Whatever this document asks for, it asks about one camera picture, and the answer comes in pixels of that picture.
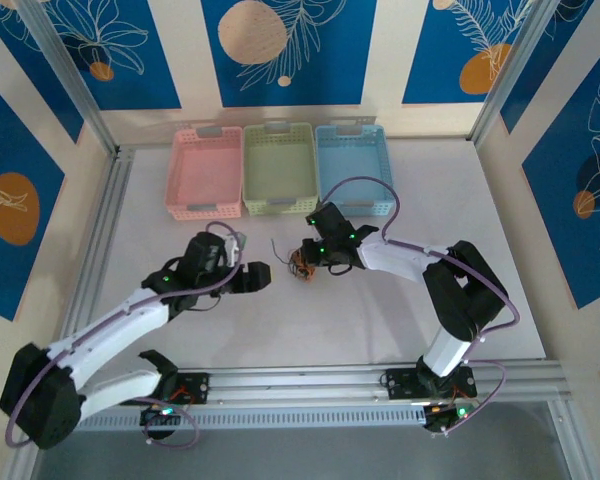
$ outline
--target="blue basket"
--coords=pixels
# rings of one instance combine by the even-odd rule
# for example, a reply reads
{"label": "blue basket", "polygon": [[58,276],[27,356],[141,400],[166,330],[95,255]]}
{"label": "blue basket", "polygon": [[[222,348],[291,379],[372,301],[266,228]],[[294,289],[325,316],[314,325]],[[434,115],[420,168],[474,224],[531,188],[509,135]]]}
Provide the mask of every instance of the blue basket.
{"label": "blue basket", "polygon": [[[378,125],[316,128],[320,197],[341,180],[374,177],[393,186],[384,129]],[[389,215],[396,202],[386,188],[358,180],[338,188],[329,198],[345,217]]]}

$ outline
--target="green basket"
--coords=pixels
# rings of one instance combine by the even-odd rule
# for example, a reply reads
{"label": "green basket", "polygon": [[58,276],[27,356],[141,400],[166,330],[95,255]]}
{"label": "green basket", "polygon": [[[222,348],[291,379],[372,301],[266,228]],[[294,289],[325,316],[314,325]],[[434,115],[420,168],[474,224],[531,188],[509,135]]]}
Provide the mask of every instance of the green basket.
{"label": "green basket", "polygon": [[250,215],[311,213],[318,191],[311,124],[245,127],[243,197]]}

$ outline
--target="white platform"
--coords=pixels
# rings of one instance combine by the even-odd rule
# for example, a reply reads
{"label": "white platform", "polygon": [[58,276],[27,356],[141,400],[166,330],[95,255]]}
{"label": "white platform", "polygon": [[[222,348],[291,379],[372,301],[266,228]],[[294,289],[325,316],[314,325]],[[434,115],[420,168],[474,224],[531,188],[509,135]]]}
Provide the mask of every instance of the white platform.
{"label": "white platform", "polygon": [[[515,329],[492,335],[474,358],[543,358],[511,253],[473,144],[463,140],[392,140],[394,183],[403,209],[394,238],[453,245],[473,242],[518,306]],[[206,222],[179,223],[164,205],[169,148],[136,152],[115,233],[98,315],[119,304],[151,272],[184,249]],[[382,225],[384,217],[354,220]],[[126,354],[153,348],[180,367],[262,367],[415,361],[438,329],[426,288],[390,274],[354,270],[344,277],[319,271],[310,284],[287,273],[270,239],[286,254],[311,230],[301,215],[230,222],[244,232],[244,261],[271,265],[273,282],[249,295],[225,295],[207,313],[186,313]],[[202,299],[200,307],[210,304]],[[495,323],[511,319],[503,311]]]}

